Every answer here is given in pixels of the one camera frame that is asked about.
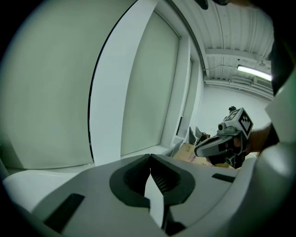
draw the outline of corrugated metal ceiling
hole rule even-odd
[[[207,70],[208,80],[235,80],[241,83],[247,79],[243,83],[245,86],[249,83],[251,87],[253,84],[257,94],[263,91],[264,97],[268,93],[272,98],[269,81],[236,69],[240,64],[271,73],[271,63],[267,57],[273,44],[273,26],[272,20],[263,11],[233,4],[220,6],[210,0],[209,8],[205,11],[194,0],[173,2],[187,19],[199,44],[202,44],[206,67],[230,66]]]

